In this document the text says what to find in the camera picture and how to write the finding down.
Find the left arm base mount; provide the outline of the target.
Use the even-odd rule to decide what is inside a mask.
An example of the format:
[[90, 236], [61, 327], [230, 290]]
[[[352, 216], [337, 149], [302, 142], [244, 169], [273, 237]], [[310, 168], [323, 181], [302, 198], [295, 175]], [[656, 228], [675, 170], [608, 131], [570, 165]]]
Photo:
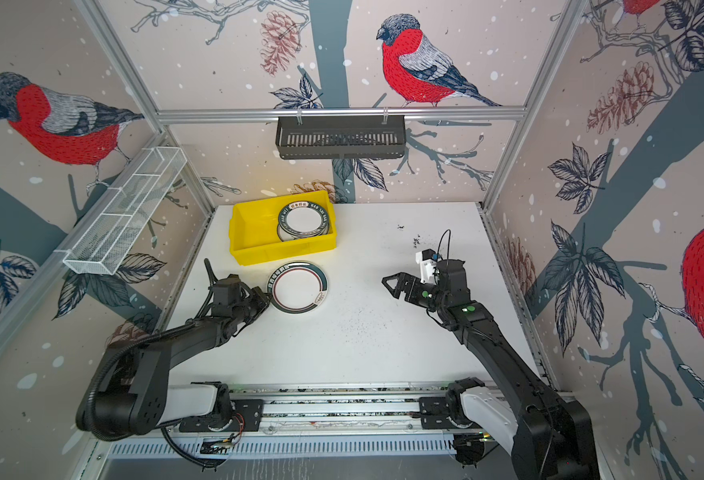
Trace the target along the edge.
[[210, 413], [181, 421], [183, 433], [243, 433], [260, 429], [265, 402], [261, 399], [231, 400], [230, 412]]

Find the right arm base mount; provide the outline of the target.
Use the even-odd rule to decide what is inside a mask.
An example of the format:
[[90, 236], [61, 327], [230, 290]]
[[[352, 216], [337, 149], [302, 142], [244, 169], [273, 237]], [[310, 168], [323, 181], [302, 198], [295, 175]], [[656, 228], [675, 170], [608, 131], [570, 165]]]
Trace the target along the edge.
[[480, 426], [469, 420], [457, 420], [444, 397], [420, 397], [417, 418], [423, 430], [479, 430]]

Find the white plate green red rim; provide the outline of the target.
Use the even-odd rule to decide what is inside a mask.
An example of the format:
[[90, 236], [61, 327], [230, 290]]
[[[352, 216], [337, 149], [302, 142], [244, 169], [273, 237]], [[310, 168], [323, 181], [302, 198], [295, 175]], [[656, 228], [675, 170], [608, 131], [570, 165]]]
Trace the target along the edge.
[[318, 308], [325, 300], [329, 282], [325, 272], [306, 261], [289, 262], [269, 277], [267, 292], [279, 311], [299, 315]]

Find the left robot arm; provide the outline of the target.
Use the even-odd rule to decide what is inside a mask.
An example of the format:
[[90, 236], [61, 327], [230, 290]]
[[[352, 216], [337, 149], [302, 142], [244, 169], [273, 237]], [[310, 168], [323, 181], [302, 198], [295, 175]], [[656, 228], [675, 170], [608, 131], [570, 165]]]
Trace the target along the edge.
[[270, 297], [261, 288], [251, 288], [231, 274], [209, 286], [206, 304], [182, 326], [112, 344], [83, 396], [77, 428], [105, 441], [158, 428], [165, 422], [171, 370], [227, 343], [269, 304]]

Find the white plate green lettered rim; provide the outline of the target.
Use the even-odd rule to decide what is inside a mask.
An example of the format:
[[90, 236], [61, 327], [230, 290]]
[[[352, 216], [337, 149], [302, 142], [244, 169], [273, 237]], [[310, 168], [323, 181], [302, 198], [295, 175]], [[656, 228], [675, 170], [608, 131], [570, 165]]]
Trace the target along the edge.
[[277, 234], [282, 241], [292, 241], [326, 235], [330, 217], [319, 204], [297, 201], [283, 207], [278, 214]]

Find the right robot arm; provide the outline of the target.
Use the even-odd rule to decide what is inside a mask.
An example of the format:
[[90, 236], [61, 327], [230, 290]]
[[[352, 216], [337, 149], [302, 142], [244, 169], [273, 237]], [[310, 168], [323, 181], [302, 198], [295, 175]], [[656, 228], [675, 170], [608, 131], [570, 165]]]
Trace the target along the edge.
[[430, 264], [424, 281], [400, 272], [382, 283], [395, 299], [425, 310], [485, 367], [504, 396], [498, 401], [475, 378], [452, 383], [446, 394], [451, 420], [475, 423], [510, 456], [520, 479], [597, 479], [600, 476], [592, 421], [576, 400], [567, 401], [522, 359], [489, 310], [471, 297], [464, 263]]

